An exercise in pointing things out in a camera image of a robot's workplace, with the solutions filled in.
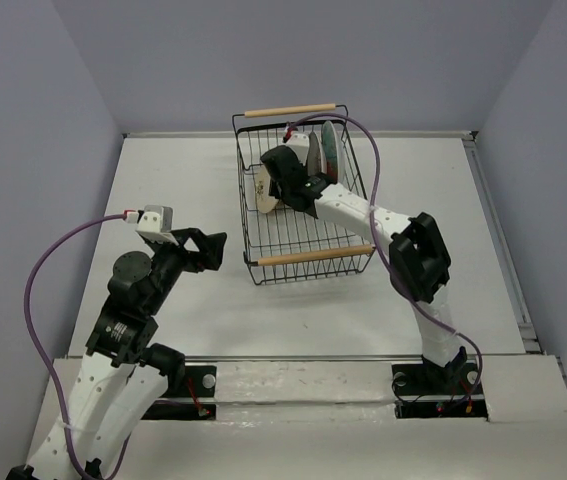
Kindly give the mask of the white plate with orange sunburst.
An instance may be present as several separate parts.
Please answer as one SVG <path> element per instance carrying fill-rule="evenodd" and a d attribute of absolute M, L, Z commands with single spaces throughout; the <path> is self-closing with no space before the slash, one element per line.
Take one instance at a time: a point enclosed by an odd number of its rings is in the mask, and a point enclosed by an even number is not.
<path fill-rule="evenodd" d="M 322 144 L 314 131 L 308 135 L 309 148 L 306 158 L 306 170 L 310 176 L 326 172 L 326 160 Z"/>

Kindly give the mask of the red plate with teal flower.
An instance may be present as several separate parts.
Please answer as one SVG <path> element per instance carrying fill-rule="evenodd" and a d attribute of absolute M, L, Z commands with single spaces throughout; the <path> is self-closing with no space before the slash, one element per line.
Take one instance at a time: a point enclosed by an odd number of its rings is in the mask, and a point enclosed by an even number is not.
<path fill-rule="evenodd" d="M 325 158 L 325 173 L 333 182 L 342 183 L 345 173 L 344 153 L 332 121 L 325 121 L 321 127 L 321 145 Z"/>

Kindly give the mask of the cream plate with black patch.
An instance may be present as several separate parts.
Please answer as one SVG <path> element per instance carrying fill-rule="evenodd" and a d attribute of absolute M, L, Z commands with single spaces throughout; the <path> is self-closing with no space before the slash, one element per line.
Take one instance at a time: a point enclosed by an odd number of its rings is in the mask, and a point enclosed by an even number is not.
<path fill-rule="evenodd" d="M 269 214 L 276 209 L 279 200 L 270 193 L 271 177 L 264 166 L 261 166 L 254 178 L 255 204 L 262 214 Z"/>

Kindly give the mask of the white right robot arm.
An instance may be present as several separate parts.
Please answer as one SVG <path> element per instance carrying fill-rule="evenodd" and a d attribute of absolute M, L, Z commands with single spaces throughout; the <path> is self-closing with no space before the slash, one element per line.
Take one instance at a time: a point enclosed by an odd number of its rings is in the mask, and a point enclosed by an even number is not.
<path fill-rule="evenodd" d="M 414 311 L 425 384 L 445 392 L 459 382 L 467 352 L 448 305 L 451 257 L 435 219 L 427 213 L 410 217 L 373 206 L 324 173 L 310 176 L 288 146 L 267 151 L 261 162 L 274 196 L 286 206 L 374 244 L 392 286 Z"/>

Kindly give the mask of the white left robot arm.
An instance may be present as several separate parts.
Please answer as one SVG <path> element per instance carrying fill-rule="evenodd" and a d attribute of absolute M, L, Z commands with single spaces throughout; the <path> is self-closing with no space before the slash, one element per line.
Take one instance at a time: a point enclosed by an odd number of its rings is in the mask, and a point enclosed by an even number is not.
<path fill-rule="evenodd" d="M 8 478 L 115 478 L 142 417 L 163 394 L 182 388 L 186 357 L 153 342 L 155 317 L 182 274 L 220 269 L 227 235 L 196 228 L 138 234 L 151 251 L 127 252 L 115 261 L 69 393 L 53 362 L 44 361 L 60 413 L 38 450 Z"/>

